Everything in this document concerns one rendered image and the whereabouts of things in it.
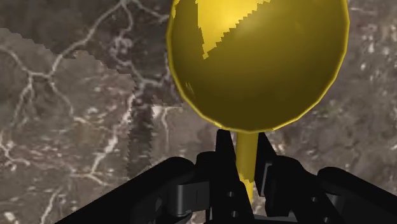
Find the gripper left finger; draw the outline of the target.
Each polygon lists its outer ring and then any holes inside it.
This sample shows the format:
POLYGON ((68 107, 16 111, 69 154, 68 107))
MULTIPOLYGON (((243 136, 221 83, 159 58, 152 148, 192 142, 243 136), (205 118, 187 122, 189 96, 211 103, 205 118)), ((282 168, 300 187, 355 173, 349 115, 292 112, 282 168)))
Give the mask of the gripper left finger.
POLYGON ((195 162, 168 158, 56 224, 187 224, 197 211, 205 211, 204 224, 254 223, 228 131, 195 162))

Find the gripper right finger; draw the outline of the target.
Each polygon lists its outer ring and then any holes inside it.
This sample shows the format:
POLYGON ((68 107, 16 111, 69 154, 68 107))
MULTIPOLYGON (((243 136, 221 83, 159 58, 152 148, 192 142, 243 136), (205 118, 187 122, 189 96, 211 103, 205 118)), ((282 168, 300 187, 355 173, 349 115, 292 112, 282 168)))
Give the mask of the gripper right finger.
POLYGON ((277 155, 258 136, 254 180, 272 221, 288 224, 397 224, 397 196, 338 167, 317 174, 277 155))

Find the yellow spoon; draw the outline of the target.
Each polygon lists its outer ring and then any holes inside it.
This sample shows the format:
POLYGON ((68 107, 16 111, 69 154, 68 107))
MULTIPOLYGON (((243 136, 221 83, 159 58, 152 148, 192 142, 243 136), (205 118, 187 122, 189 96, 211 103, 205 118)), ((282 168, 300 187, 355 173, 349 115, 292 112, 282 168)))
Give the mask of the yellow spoon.
POLYGON ((300 119, 337 78, 348 0, 172 0, 169 69, 203 119, 237 135, 237 171, 252 195, 260 132, 300 119))

